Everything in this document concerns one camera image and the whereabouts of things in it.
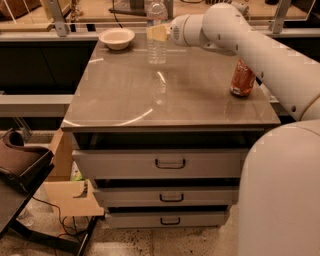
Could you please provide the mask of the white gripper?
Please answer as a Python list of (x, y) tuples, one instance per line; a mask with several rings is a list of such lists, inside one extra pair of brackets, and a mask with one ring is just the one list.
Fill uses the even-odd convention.
[[(200, 46), (202, 14), (185, 14), (174, 18), (170, 25), (170, 37), (178, 46)], [(147, 38), (159, 42), (169, 39), (169, 27), (167, 24), (150, 26), (146, 29)]]

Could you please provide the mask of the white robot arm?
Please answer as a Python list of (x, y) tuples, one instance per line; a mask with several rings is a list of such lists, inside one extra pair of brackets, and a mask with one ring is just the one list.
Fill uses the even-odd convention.
[(320, 256), (320, 63), (255, 30), (226, 3), (178, 16), (165, 32), (179, 46), (238, 55), (294, 119), (247, 154), (238, 256)]

